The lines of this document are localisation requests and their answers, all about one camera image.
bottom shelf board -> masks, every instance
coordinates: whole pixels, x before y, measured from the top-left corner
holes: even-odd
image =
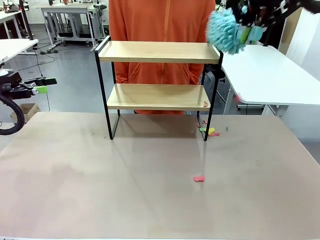
[[[202,85],[115,84],[107,101],[109,109],[209,111]]]

orange shirt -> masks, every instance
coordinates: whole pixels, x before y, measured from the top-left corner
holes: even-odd
[[[205,43],[215,0],[109,0],[111,40]],[[203,64],[115,62],[119,84],[198,84]],[[181,114],[183,111],[145,111]]]

wooden shelf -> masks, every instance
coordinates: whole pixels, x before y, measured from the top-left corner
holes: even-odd
[[[99,53],[104,62],[217,64],[212,45],[197,42],[110,41]]]
[[[109,109],[209,111],[202,85],[115,84],[107,101]]]

two-tier shelf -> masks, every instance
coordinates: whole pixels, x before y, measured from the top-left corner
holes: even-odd
[[[105,116],[112,140],[117,130],[120,110],[183,110],[197,111],[200,126],[200,111],[208,111],[206,141],[210,128],[219,80],[216,79],[213,94],[208,98],[204,89],[207,64],[215,64],[221,69],[223,54],[220,56],[212,45],[195,42],[152,42],[152,41],[111,41],[106,37],[94,51],[97,65]],[[101,62],[111,62],[114,86],[106,99]],[[201,85],[173,84],[119,84],[116,82],[114,62],[135,63],[186,63],[204,64]],[[109,109],[117,110],[117,119],[111,128]]]

gray floor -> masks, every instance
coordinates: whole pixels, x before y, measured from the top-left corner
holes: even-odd
[[[43,51],[47,49],[49,40],[45,31],[44,25],[31,25],[31,30],[34,37],[39,39],[39,47]],[[42,74],[45,77],[54,77],[58,84],[48,86],[48,99],[50,110],[56,112],[86,112],[86,113],[103,113],[103,101],[99,85],[99,78],[94,53],[90,52],[90,47],[85,43],[69,43],[68,46],[58,46],[59,52],[54,54],[38,55],[40,64],[53,61],[51,63],[40,65]],[[24,69],[37,64],[37,59],[34,55],[18,55],[15,62],[19,69]],[[113,87],[113,78],[110,63],[101,63],[105,92],[108,96]],[[22,79],[40,77],[40,71],[37,66],[20,70]],[[220,82],[218,91],[227,98],[228,82]],[[48,101],[45,94],[39,94],[29,99],[20,99],[16,101],[22,103],[37,103],[41,111],[48,111]],[[221,115],[224,111],[225,103],[217,96],[215,99],[213,114]],[[242,109],[237,110],[237,103],[234,102],[231,106],[230,114],[234,115],[260,115],[261,109]],[[10,118],[11,110],[3,104],[0,104],[0,121],[3,123],[12,122]],[[314,144],[305,144],[305,147],[312,155],[320,162],[320,153],[317,151],[317,146]]]

